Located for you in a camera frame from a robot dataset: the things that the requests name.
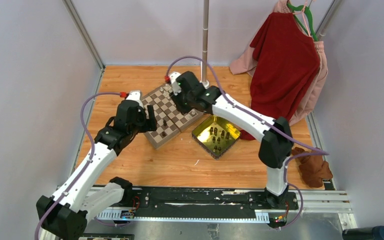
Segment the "wooden folding chess board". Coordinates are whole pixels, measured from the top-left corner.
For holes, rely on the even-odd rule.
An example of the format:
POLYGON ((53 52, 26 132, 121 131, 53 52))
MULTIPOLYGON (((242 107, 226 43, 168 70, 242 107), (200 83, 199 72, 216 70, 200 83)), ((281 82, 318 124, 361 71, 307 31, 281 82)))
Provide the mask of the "wooden folding chess board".
POLYGON ((157 129, 146 132, 144 135, 155 149, 162 147, 184 132, 204 115, 194 109, 186 114, 177 111, 175 103, 170 98, 171 92, 172 87, 165 83, 141 97, 144 108, 146 109, 148 105, 151 105, 154 110, 157 129), (167 126, 163 126, 163 120, 166 120, 167 126))

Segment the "gold metal tray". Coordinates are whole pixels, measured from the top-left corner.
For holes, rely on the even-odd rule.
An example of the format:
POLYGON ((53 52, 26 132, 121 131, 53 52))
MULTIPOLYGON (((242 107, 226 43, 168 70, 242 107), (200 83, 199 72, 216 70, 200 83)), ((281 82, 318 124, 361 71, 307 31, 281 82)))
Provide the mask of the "gold metal tray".
POLYGON ((238 141, 241 132, 228 120, 210 115, 192 130, 191 136, 213 159, 219 160, 238 141))

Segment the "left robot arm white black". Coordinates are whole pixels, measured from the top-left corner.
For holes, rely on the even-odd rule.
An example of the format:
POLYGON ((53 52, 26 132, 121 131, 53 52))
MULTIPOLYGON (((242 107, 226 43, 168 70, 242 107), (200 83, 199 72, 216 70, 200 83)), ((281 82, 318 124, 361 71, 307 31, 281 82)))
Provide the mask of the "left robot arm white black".
POLYGON ((39 223, 34 238, 39 239, 40 230, 47 230, 63 240, 77 240, 87 224, 111 205, 136 205, 133 184, 121 177, 112 178, 92 195, 88 192, 103 170, 137 134, 156 129, 157 120, 151 104, 143 107, 140 100, 121 101, 116 115, 97 133, 89 153, 74 173, 52 196, 41 196, 37 201, 39 223))

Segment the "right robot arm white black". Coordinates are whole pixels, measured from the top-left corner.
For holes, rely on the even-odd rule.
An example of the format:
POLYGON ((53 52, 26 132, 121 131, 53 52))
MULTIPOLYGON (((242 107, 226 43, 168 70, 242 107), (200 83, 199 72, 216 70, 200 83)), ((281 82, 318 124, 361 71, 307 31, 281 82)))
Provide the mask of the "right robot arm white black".
POLYGON ((244 106, 221 87, 205 87, 191 71, 172 72, 164 80, 171 86, 170 98, 182 114, 191 110, 221 117, 259 141, 258 158, 267 167, 264 202, 278 209, 286 201, 289 187, 285 180, 285 161, 292 151, 292 133, 286 119, 274 119, 244 106))

